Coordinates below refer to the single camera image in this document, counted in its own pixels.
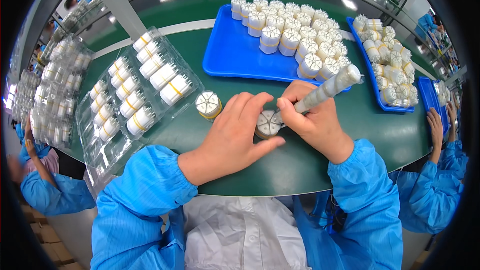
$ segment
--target cardboard box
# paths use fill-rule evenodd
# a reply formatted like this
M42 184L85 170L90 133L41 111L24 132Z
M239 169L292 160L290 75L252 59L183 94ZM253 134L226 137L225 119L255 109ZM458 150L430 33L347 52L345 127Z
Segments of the cardboard box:
M55 251L55 253L60 258L63 264L70 264L75 262L74 258L70 255L70 252L65 248L62 242L50 244Z
M57 233L50 225L42 225L40 234L42 235L43 242L45 243L57 243L61 241L57 236Z

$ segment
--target bundle of white components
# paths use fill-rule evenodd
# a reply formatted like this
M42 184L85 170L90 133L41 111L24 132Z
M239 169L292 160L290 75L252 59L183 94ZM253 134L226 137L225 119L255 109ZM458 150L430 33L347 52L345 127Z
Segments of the bundle of white components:
M231 3L232 3L231 10L232 10L233 19L242 20L242 15L241 15L242 9L240 8L240 6L246 2L247 0L231 0Z
M123 84L123 82L130 77L130 75L132 75L132 71L127 67L122 67L120 68L120 70L115 72L115 74L110 80L110 83L114 88L118 89Z
M150 107L142 106L127 121L127 129L136 136L147 131L155 121L155 113Z
M115 62L113 62L113 65L111 65L110 68L108 68L108 73L110 74L110 76L114 76L117 71L127 67L128 58L121 56Z
M327 33L328 24L325 19L318 18L311 23L311 28L315 29L317 32L325 31L325 33Z
M395 68L402 68L402 55L396 50L390 51L390 65Z
M255 135L263 140L274 137L282 128L281 118L276 117L274 110L263 110L258 115Z
M262 35L262 28L265 27L266 21L267 21L267 15L264 12L259 12L259 11L249 12L248 34L252 37L257 37L257 38L260 37Z
M100 139L106 142L120 130L120 123L114 117L108 118L100 129Z
M323 61L323 66L321 67L318 75L315 76L316 81L326 81L327 79L333 77L340 71L339 63L331 56L328 56Z
M327 20L328 19L327 12L321 8L316 9L313 14L313 20L317 20L317 19Z
M160 46L157 44L157 42L151 41L137 54L137 59L141 64L144 64L149 58L153 57L154 54L159 52L159 50Z
M297 75L299 78L313 79L317 76L318 71L323 67L322 60L310 52L305 55L303 61L298 65Z
M335 57L337 50L335 47L327 42L323 42L318 46L317 56L321 58L322 61L325 61L327 57Z
M394 39L396 32L395 32L395 29L393 27L388 25L388 26L385 26L381 30L381 34L382 34L383 37L389 36L390 38Z
M117 97L124 101L133 91L136 91L140 87L140 81L137 76L132 75L125 80L124 83L117 89Z
M313 28L311 28L310 26L302 26L300 27L300 36L301 38L310 38L310 39L314 39L315 40L315 37L317 36L317 31Z
M287 28L283 31L280 38L280 44L278 50L286 57L291 57L295 54L295 51L300 44L301 35L293 28Z
M125 118L130 118L132 115L144 105L146 97L139 90L131 93L125 101L120 105L120 113Z
M319 30L315 38L315 41L317 42L318 45L322 44L323 42L331 44L333 42L333 38L332 38L332 35L329 34L326 30Z
M159 70L165 64L165 58L158 53L149 58L143 65L140 66L140 73L144 78L149 79L152 74Z
M295 54L295 60L297 63L301 63L307 53L315 53L318 51L318 44L310 38L303 38L298 45L297 53Z
M263 7L268 6L267 0L253 0L253 4L255 4L257 11L261 12Z
M97 113L100 110L100 108L105 103L107 103L108 100L109 100L109 96L107 95L107 93L105 91L100 92L100 94L98 94L97 97L95 97L95 100L93 100L92 104L90 105L90 108L94 113Z
M275 26L265 26L261 29L260 50L265 54L277 51L282 33Z
M310 24L312 23L312 17L310 17L309 15L307 15L307 13L304 12L298 12L297 19L300 20L302 26L310 26Z
M246 2L240 5L240 16L243 26L248 26L248 14L256 10L257 5L255 3Z
M378 52L377 46L375 46L374 41L366 40L363 42L363 48L367 52L368 58L372 63L379 63L380 62L380 52Z
M405 72L399 68L395 68L390 65L386 65L383 70L383 76L391 80L393 83L399 85L407 83L407 78L405 77Z
M285 29L294 29L297 32L300 32L302 27L302 22L295 18L285 18Z
M203 118L213 122L222 111L222 102L213 91L203 91L195 99L195 107Z
M280 9L280 8L285 8L285 3L283 3L283 1L280 1L280 0L272 0L268 4L268 6L274 7L275 9Z
M403 47L402 44L396 43L393 45L393 50L396 50L400 53L402 61L410 62L412 60L412 52L407 48Z
M360 71L355 65L350 64L298 101L295 104L295 111L297 113L308 111L361 81Z
M381 60L384 61L384 62L387 62L390 58L390 50L388 50L387 45L385 45L385 43L383 43L379 39L376 40L373 43L375 44L375 46L377 46L378 53L380 54Z
M138 40L133 43L133 48L136 52L140 52L150 41L152 41L153 33L151 31L147 31L146 33L142 34Z
M281 32L283 32L283 28L285 26L285 19L279 15L268 15L265 25L274 26L278 28Z
M113 116L115 111L109 103L105 103L96 113L95 118L93 119L94 123L97 126L102 126L110 117Z
M284 19L293 18L293 16L294 16L293 11L291 11L289 9L286 9L284 7L280 7L277 11L277 14Z
M382 105L393 105L397 99L397 92L393 85L388 85L385 89L380 91L380 101Z
M184 97L191 88L192 81L187 75L177 75L160 91L160 97L167 105L173 105Z
M367 30L374 30L374 31L382 31L383 29L383 24L380 19L367 19L365 21L365 29Z
M155 90L162 90L178 73L177 65L168 63L158 69L152 76L150 76L150 83Z

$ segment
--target white plastic component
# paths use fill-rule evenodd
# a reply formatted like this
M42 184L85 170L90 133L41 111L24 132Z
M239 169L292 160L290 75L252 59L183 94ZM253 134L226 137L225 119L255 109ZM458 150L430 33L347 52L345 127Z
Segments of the white plastic component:
M177 75L177 65L168 63L150 76L150 83L155 90L160 91Z
M147 131L155 121L155 113L150 107L142 106L127 121L127 129L136 136L139 133Z
M305 55L302 63L298 65L297 75L299 78L313 79L317 76L318 71L323 67L322 60L312 52Z
M265 26L261 29L260 50L265 54L272 54L277 51L280 43L280 30L275 26Z
M177 75L160 91L160 97L167 105L173 105L192 88L192 81L187 75Z

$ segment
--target person in blue uniform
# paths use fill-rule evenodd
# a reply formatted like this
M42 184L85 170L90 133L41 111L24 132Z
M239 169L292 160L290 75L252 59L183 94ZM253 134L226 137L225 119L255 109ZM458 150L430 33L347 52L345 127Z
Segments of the person in blue uniform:
M442 120L431 108L427 115L433 143L429 159L420 172L389 173L400 193L398 217L403 228L414 233L434 235L443 231L460 201L468 157L462 152L462 142L456 140L456 113L450 101L447 112L451 126L446 148L442 150Z
M293 212L274 197L197 196L199 185L285 144L280 136L253 144L258 115L273 96L243 92L198 148L176 154L146 146L99 193L91 269L400 269L397 186L375 147L343 132L333 99L305 115L295 111L292 103L315 88L296 80L277 106L285 124L330 161L333 196L348 214L340 232L328 234L297 196Z

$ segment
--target worker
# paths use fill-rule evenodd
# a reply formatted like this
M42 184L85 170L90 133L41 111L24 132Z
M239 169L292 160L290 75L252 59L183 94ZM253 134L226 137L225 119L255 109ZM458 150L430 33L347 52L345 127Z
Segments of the worker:
M450 132L442 151L443 126L434 108L427 112L433 149L420 172L393 171L389 177L398 185L400 193L399 219L402 226L414 233L437 234L443 231L457 209L462 179L468 157L462 152L462 143L456 140L456 113L452 102L447 105Z
M29 120L25 124L24 140L30 159L22 165L19 157L10 154L7 164L10 178L20 187L30 206L45 216L77 213L95 207L87 184L82 180L85 164L50 147L46 155L43 150L38 153Z
M71 9L76 7L77 3L79 3L79 2L80 2L80 0L66 0L65 3L63 4L63 6L67 11L71 11Z
M99 193L91 269L400 269L397 187L374 146L342 131L333 99L305 116L295 111L292 103L315 88L296 80L277 106L285 124L330 161L333 196L348 213L339 233L312 221L297 196L293 212L274 197L196 196L199 185L285 144L281 136L252 143L273 96L243 92L226 103L198 148L178 155L146 146Z

